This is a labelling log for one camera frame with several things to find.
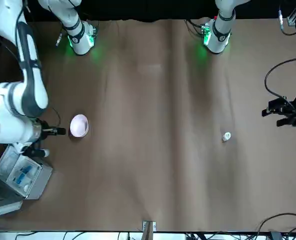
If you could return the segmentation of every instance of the green led light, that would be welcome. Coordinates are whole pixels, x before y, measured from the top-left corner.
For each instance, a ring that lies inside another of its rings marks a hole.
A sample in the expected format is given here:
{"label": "green led light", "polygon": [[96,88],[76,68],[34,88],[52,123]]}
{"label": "green led light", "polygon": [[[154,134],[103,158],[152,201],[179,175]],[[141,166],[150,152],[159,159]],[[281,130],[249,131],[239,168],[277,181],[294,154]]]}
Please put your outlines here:
{"label": "green led light", "polygon": [[91,47],[93,47],[94,46],[94,38],[93,38],[93,36],[86,35],[86,38],[88,40],[89,45]]}
{"label": "green led light", "polygon": [[72,48],[73,48],[73,46],[72,46],[72,42],[71,42],[71,40],[70,40],[69,36],[68,36],[68,40],[69,40],[69,43],[70,43],[70,47],[72,47]]}
{"label": "green led light", "polygon": [[[68,39],[69,39],[70,47],[73,48],[72,42],[71,42],[69,36],[68,36]],[[90,47],[93,47],[94,46],[94,37],[86,35],[86,39],[88,40],[88,43],[89,43]]]}
{"label": "green led light", "polygon": [[209,32],[210,32],[209,26],[201,25],[201,34],[207,35]]}
{"label": "green led light", "polygon": [[207,50],[200,42],[196,45],[196,54],[200,63],[207,59]]}
{"label": "green led light", "polygon": [[203,44],[207,46],[210,41],[210,38],[211,38],[211,32],[208,32],[203,38]]}

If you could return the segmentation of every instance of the plastic container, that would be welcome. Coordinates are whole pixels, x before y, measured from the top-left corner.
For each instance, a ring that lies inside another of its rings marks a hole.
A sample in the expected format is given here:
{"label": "plastic container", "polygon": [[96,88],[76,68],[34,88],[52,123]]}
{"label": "plastic container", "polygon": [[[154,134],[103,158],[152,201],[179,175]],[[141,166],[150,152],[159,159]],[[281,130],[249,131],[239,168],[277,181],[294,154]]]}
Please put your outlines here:
{"label": "plastic container", "polygon": [[76,115],[70,123],[70,132],[76,138],[84,137],[89,131],[89,122],[83,114]]}

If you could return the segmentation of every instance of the connector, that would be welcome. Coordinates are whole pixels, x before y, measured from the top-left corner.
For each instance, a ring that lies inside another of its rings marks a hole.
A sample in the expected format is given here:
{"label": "connector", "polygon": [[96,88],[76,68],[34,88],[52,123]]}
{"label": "connector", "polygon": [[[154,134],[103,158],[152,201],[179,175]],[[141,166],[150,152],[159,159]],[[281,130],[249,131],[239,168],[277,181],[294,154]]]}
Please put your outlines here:
{"label": "connector", "polygon": [[63,33],[61,32],[58,39],[57,39],[57,43],[56,43],[56,47],[59,46],[61,39],[62,39]]}
{"label": "connector", "polygon": [[278,11],[278,19],[279,19],[280,28],[283,29],[283,19],[282,19],[281,10]]}
{"label": "connector", "polygon": [[205,24],[201,24],[201,35],[205,36],[210,33],[210,27],[206,26]]}

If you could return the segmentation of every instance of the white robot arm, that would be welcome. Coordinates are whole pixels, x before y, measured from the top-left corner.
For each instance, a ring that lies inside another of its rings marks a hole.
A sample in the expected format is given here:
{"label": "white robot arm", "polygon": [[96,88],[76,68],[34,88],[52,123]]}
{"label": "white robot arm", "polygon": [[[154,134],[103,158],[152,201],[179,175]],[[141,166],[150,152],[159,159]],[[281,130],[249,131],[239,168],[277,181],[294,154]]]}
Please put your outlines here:
{"label": "white robot arm", "polygon": [[24,78],[23,82],[0,83],[0,143],[31,144],[40,137],[41,125],[29,117],[44,112],[48,96],[22,0],[0,0],[0,35],[17,46]]}
{"label": "white robot arm", "polygon": [[96,29],[86,21],[81,21],[75,6],[81,0],[38,0],[46,10],[52,12],[63,24],[77,55],[86,54],[94,46]]}
{"label": "white robot arm", "polygon": [[250,0],[215,0],[219,9],[216,20],[211,19],[206,26],[210,32],[204,37],[204,45],[215,54],[224,50],[228,44],[231,28],[236,19],[234,8]]}

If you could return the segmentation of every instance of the small white cap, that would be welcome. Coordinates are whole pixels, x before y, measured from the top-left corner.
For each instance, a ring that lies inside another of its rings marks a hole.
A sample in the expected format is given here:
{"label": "small white cap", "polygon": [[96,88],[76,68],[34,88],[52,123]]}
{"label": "small white cap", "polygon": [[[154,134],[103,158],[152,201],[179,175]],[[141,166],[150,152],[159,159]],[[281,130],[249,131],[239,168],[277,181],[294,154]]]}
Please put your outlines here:
{"label": "small white cap", "polygon": [[230,132],[226,132],[223,136],[222,136],[222,140],[224,142],[228,141],[231,138],[231,133]]}
{"label": "small white cap", "polygon": [[23,191],[27,193],[28,190],[29,190],[29,187],[30,187],[30,185],[28,185],[28,184],[25,185],[24,188],[23,188]]}

